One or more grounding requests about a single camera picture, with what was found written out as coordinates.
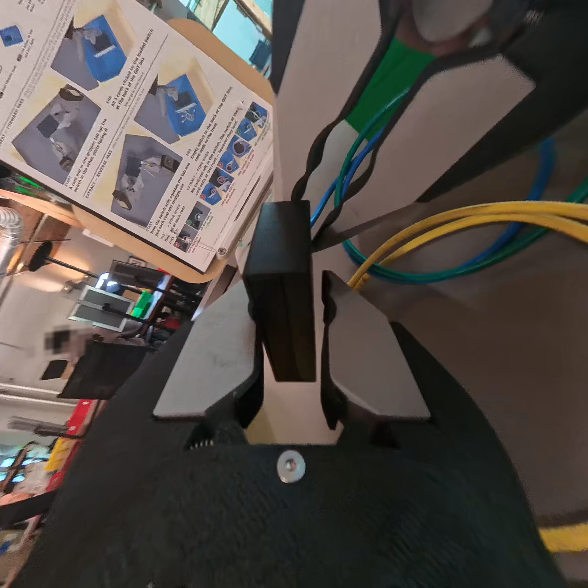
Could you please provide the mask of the black floor lamp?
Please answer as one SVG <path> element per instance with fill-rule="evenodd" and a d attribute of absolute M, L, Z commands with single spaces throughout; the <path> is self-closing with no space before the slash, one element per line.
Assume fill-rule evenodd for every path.
<path fill-rule="evenodd" d="M 59 261 L 56 258 L 54 258 L 53 255 L 53 250 L 54 250 L 54 242 L 51 240 L 46 240 L 43 241 L 35 250 L 35 252 L 33 253 L 33 255 L 31 256 L 28 264 L 26 265 L 27 269 L 30 272 L 36 272 L 38 271 L 40 268 L 50 265 L 50 264 L 54 264 L 57 266 L 60 266 L 61 268 L 65 268 L 68 270 L 72 270 L 76 273 L 80 273 L 84 276 L 88 276 L 94 279 L 98 279 L 99 275 L 95 274 L 89 270 L 85 270 L 82 268 L 78 268 L 76 266 L 72 266 L 66 262 L 63 261 Z"/>

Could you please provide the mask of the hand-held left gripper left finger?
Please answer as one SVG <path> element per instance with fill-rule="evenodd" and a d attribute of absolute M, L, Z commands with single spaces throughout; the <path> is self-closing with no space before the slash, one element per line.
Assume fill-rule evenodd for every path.
<path fill-rule="evenodd" d="M 261 335 L 239 281 L 196 317 L 153 416 L 247 428 L 263 403 L 263 365 Z"/>

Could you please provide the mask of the grey panel on tripod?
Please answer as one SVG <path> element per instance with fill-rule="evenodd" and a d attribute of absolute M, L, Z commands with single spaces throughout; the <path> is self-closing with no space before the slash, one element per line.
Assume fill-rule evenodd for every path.
<path fill-rule="evenodd" d="M 67 319 L 122 333 L 135 302 L 105 290 L 86 285 Z"/>

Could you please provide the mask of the green plastic bin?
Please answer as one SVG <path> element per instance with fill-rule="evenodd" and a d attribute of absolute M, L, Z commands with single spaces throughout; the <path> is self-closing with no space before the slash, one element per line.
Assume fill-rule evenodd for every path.
<path fill-rule="evenodd" d="M 398 39 L 391 41 L 355 108 L 347 116 L 348 124 L 357 132 L 363 130 L 386 104 L 409 89 L 434 60 L 430 52 L 412 48 Z"/>

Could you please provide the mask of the printed instruction sheet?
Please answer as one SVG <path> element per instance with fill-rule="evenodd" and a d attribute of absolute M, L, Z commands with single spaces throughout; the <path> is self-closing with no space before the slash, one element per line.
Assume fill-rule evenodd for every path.
<path fill-rule="evenodd" d="M 228 254 L 273 171 L 263 95 L 137 1 L 1 1 L 1 163 L 157 251 Z"/>

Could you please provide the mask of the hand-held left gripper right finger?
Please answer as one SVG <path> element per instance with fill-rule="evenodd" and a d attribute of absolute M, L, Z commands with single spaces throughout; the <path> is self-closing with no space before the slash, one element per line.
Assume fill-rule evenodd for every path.
<path fill-rule="evenodd" d="M 322 272 L 320 402 L 327 426 L 426 422 L 430 410 L 386 315 Z"/>

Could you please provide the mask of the black ethernet switch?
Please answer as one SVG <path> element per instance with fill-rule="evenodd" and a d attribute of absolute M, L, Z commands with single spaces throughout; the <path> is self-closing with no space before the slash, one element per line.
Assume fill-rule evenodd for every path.
<path fill-rule="evenodd" d="M 316 381 L 308 201 L 264 203 L 243 274 L 249 312 L 277 382 Z"/>

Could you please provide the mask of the silver duct pipe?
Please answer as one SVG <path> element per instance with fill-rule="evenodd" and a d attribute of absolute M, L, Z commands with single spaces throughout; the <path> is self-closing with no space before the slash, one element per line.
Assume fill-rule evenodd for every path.
<path fill-rule="evenodd" d="M 24 230 L 22 215 L 7 207 L 1 207 L 1 279 L 6 275 L 11 260 L 21 242 Z"/>

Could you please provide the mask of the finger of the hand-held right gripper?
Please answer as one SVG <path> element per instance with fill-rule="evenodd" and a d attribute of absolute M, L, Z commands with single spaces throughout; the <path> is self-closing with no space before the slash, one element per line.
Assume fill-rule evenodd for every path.
<path fill-rule="evenodd" d="M 274 1 L 275 191 L 300 199 L 330 131 L 373 76 L 401 18 L 400 1 Z"/>
<path fill-rule="evenodd" d="M 315 232 L 321 251 L 415 203 L 536 88 L 505 55 L 451 65 L 416 84 L 352 177 L 334 220 Z"/>

